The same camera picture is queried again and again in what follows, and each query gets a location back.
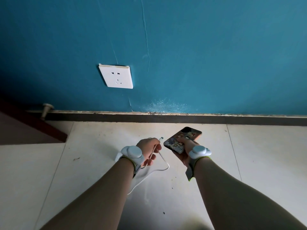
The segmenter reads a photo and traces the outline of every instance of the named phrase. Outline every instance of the teal wall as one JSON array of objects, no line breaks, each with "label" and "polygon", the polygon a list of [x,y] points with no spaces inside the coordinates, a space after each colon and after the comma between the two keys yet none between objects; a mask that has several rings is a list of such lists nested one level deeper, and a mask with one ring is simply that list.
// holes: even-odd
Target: teal wall
[{"label": "teal wall", "polygon": [[[306,10],[307,0],[0,0],[0,92],[60,110],[306,115]],[[106,87],[99,63],[129,65],[134,88]]]}]

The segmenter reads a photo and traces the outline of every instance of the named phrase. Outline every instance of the white outlet cover plate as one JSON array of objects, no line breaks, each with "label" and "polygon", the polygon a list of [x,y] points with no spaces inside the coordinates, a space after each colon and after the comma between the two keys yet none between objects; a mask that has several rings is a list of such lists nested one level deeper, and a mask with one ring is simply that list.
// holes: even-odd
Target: white outlet cover plate
[{"label": "white outlet cover plate", "polygon": [[129,66],[99,64],[99,70],[108,87],[133,88]]}]

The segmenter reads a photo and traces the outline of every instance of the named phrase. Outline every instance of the smartphone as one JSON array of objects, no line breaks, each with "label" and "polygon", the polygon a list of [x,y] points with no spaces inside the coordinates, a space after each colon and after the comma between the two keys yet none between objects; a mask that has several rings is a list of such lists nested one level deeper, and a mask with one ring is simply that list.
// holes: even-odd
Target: smartphone
[{"label": "smartphone", "polygon": [[183,143],[179,143],[177,141],[177,138],[185,137],[187,139],[195,141],[201,134],[202,134],[201,131],[198,131],[190,127],[185,127],[181,129],[179,132],[177,132],[175,135],[173,135],[171,138],[164,141],[163,145],[169,148],[170,150],[181,154],[184,152],[185,147]]}]

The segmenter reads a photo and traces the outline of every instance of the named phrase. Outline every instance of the tile grout line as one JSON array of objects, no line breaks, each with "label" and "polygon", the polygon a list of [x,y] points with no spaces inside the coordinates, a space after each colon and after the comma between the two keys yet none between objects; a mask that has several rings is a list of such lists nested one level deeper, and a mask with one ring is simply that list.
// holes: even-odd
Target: tile grout line
[{"label": "tile grout line", "polygon": [[232,141],[231,141],[231,137],[230,137],[230,133],[229,133],[229,129],[228,129],[228,125],[227,125],[227,124],[226,124],[226,127],[227,127],[227,131],[228,131],[228,135],[229,135],[230,143],[231,143],[231,146],[232,146],[232,151],[233,151],[233,154],[235,155],[235,160],[236,160],[236,163],[237,163],[237,167],[238,167],[239,175],[240,175],[241,182],[242,182],[242,177],[241,177],[241,173],[240,173],[239,165],[238,165],[238,162],[237,162],[237,158],[236,158],[235,150],[233,149],[233,145],[232,145]]},{"label": "tile grout line", "polygon": [[[68,137],[70,136],[70,133],[71,133],[72,128],[74,127],[74,124],[75,124],[75,121],[72,123],[72,126],[71,126],[71,129],[70,129],[70,132],[69,132]],[[59,162],[61,161],[61,158],[62,158],[63,152],[64,152],[64,150],[65,150],[65,148],[66,148],[67,141],[66,141],[65,146],[64,146],[64,148],[63,148],[62,154],[61,154],[61,156],[60,156],[60,158],[59,158]],[[45,202],[46,202],[46,199],[47,199],[47,196],[48,196],[49,190],[50,190],[50,188],[51,188],[51,185],[52,185],[52,182],[53,182],[54,176],[56,175],[56,171],[55,171],[55,172],[54,172],[54,174],[53,174],[52,180],[51,180],[51,182],[50,182],[50,186],[49,186],[49,188],[48,188],[48,191],[47,191],[46,197],[45,197],[45,199],[44,199],[43,205],[42,205],[42,207],[41,207],[41,209],[40,209],[40,212],[39,212],[39,214],[38,214],[38,217],[37,217],[37,220],[36,220],[36,222],[35,222],[35,225],[34,225],[33,230],[35,230],[35,229],[36,229],[36,226],[37,226],[37,223],[38,223],[38,219],[39,219],[39,217],[40,217],[40,215],[41,215],[41,212],[43,211],[43,207],[44,207],[44,205],[45,205]]]}]

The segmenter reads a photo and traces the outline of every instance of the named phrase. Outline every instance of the white wrist sensor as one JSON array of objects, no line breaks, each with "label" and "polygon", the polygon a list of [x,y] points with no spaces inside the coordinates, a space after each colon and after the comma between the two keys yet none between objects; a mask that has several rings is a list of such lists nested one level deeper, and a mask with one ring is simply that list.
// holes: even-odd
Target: white wrist sensor
[{"label": "white wrist sensor", "polygon": [[189,181],[194,177],[194,168],[198,159],[202,157],[209,157],[211,154],[212,152],[204,146],[196,145],[193,147],[193,149],[189,152],[190,161],[187,171],[185,172]]},{"label": "white wrist sensor", "polygon": [[142,150],[137,146],[123,147],[121,152],[119,152],[117,154],[115,161],[117,162],[121,157],[128,158],[134,164],[134,175],[133,175],[133,177],[136,175],[136,173],[140,169],[141,165],[145,161],[145,158],[142,154]]}]

